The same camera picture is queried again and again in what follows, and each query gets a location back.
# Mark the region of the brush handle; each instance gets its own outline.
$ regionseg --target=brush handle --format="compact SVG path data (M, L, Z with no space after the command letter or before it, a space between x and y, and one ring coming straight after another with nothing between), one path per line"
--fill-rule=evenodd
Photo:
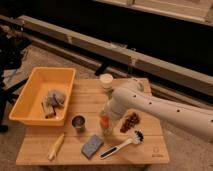
M127 139L126 141L124 141L122 144L117 145L117 146L115 146L115 147L112 147L112 148L108 149L107 151L105 151L104 153L102 153L102 154L100 155L100 158L101 158L101 159L105 159L105 158L111 156L112 154L116 153L116 152L117 152L118 150L120 150L121 148L123 148L123 147L125 147L125 146L127 146L127 145L129 145L129 144L131 144L131 143L132 143L132 139L129 138L129 139Z

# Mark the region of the plastic container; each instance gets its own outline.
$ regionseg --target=plastic container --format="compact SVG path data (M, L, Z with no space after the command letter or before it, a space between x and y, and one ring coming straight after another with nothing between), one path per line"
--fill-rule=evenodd
M73 68L36 67L33 69L9 118L26 125L63 126L67 115L75 77ZM64 108L56 108L56 116L46 119L41 105L49 90L56 89L66 95Z

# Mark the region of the wooden block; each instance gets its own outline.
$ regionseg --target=wooden block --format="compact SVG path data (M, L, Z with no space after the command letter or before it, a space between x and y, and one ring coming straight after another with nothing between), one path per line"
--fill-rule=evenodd
M42 107L44 110L44 116L46 119L55 116L55 110L51 105L47 104L46 98L43 100L43 102L41 104L42 104Z

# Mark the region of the brush bristles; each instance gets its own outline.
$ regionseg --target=brush bristles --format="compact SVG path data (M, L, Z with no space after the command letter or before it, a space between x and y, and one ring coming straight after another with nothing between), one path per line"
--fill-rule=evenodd
M133 136L133 143L134 144L140 144L143 141L143 134L141 131L134 131L134 136Z

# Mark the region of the sponge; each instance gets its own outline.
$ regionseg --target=sponge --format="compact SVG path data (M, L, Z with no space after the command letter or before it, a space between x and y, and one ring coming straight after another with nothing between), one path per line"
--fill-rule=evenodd
M103 140L97 135L93 135L86 144L83 145L81 152L88 158L91 159L96 151L104 144Z

